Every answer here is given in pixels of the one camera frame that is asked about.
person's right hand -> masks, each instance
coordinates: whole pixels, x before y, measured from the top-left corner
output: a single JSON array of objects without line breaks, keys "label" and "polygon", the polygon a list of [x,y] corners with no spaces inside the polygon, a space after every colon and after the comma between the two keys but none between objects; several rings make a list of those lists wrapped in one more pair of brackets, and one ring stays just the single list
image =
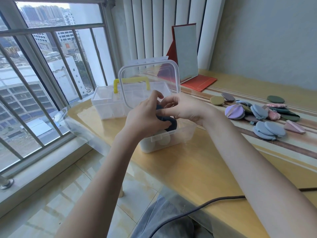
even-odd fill
[{"label": "person's right hand", "polygon": [[163,109],[156,110],[156,115],[188,119],[200,126],[203,126],[208,113],[213,109],[211,105],[184,93],[168,96],[160,102],[160,105]]}]

person's left hand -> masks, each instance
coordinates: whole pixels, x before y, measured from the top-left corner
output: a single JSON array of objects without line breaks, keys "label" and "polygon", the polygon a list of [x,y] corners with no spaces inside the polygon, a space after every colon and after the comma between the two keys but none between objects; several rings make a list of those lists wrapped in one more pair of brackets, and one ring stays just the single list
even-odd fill
[{"label": "person's left hand", "polygon": [[163,99],[164,96],[154,90],[147,100],[142,101],[129,112],[123,128],[127,131],[127,135],[133,135],[133,138],[141,140],[171,125],[170,121],[161,121],[156,117],[158,98]]}]

vertical blind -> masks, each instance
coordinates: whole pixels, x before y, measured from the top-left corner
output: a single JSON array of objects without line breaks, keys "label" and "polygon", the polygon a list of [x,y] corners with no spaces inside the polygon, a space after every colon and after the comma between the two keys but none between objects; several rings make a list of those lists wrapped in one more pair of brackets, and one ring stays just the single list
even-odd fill
[{"label": "vertical blind", "polygon": [[209,69],[224,1],[116,0],[112,15],[122,65],[165,56],[172,26],[196,23],[198,67]]}]

window sill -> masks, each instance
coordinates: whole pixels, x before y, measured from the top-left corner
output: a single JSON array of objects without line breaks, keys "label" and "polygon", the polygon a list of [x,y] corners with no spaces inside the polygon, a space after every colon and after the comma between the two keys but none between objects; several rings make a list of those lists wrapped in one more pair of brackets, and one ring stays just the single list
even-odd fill
[{"label": "window sill", "polygon": [[14,184],[0,190],[0,218],[90,150],[84,140],[76,137],[14,176]]}]

cable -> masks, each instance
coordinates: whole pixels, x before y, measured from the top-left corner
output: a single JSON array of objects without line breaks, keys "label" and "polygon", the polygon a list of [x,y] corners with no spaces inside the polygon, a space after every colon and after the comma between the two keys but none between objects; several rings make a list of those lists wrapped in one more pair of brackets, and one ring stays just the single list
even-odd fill
[{"label": "cable", "polygon": [[[299,191],[301,192],[308,192],[308,191],[317,191],[317,187],[313,187],[313,188],[299,188]],[[168,220],[165,220],[163,223],[161,223],[159,226],[157,226],[157,228],[155,228],[155,230],[151,233],[151,235],[149,236],[149,238],[152,238],[154,236],[154,234],[163,226],[163,225],[166,225],[167,223],[173,221],[173,220],[177,220],[179,218],[182,218],[184,216],[188,216],[189,214],[195,212],[195,211],[198,211],[200,210],[201,208],[204,208],[205,206],[213,203],[213,202],[216,202],[216,201],[220,201],[220,200],[236,200],[236,199],[246,199],[245,196],[224,196],[224,197],[218,197],[218,198],[215,198],[215,199],[212,199],[212,200],[209,200],[207,201],[206,203],[186,212],[186,213],[183,213],[183,214],[180,214],[180,215],[177,215],[177,216],[174,216],[172,218],[169,218]]]}]

